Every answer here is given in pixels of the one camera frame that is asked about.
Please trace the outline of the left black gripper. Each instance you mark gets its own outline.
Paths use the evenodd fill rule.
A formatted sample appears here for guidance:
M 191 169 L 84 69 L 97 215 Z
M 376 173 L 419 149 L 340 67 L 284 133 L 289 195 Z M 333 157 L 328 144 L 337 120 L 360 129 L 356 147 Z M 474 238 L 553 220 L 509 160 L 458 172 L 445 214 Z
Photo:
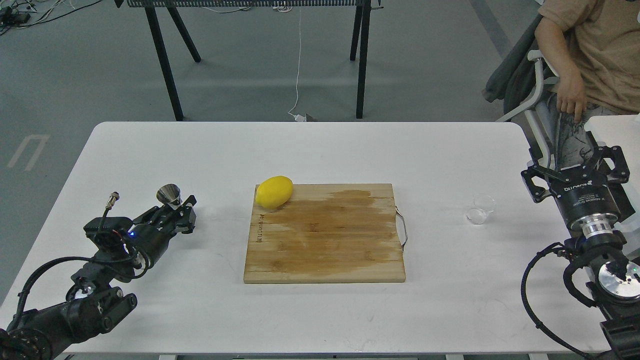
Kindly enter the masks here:
M 135 248 L 148 258 L 150 268 L 169 248 L 170 239 L 178 233 L 194 232 L 196 203 L 194 194 L 190 194 L 183 203 L 178 198 L 163 206 L 153 206 L 132 220 L 131 239 Z

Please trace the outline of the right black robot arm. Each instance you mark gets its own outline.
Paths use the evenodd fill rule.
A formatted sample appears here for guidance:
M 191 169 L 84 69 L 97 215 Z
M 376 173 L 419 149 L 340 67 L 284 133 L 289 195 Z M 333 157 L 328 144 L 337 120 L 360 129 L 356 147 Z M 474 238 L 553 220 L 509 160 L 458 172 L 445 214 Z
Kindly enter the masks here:
M 567 291 L 605 317 L 600 326 L 610 350 L 599 354 L 599 360 L 639 358 L 639 261 L 623 253 L 626 239 L 614 229 L 623 215 L 611 193 L 611 186 L 628 182 L 629 176 L 622 148 L 605 145 L 597 146 L 583 165 L 551 170 L 533 164 L 521 172 L 532 200 L 553 198 L 567 230 L 580 233 L 538 251 L 522 276 L 522 303 L 536 328 L 586 360 L 592 356 L 562 340 L 535 315 L 527 298 L 527 280 L 546 255 L 567 259 L 562 274 Z

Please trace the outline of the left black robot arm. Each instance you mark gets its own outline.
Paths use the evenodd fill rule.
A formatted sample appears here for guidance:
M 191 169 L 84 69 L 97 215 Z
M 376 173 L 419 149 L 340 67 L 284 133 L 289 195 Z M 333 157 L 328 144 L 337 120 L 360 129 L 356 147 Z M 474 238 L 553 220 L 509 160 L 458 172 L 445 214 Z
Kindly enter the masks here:
M 152 269 L 178 234 L 195 229 L 194 195 L 182 200 L 180 189 L 170 183 L 156 193 L 160 205 L 138 217 L 110 216 L 119 200 L 112 192 L 103 214 L 83 230 L 96 246 L 91 257 L 66 256 L 35 269 L 18 294 L 16 312 L 1 330 L 3 360 L 54 360 L 70 346 L 114 330 L 137 306 L 135 294 L 126 294 L 112 281 L 129 283 Z M 28 296 L 46 271 L 68 262 L 83 266 L 72 276 L 64 301 L 43 309 L 26 309 Z

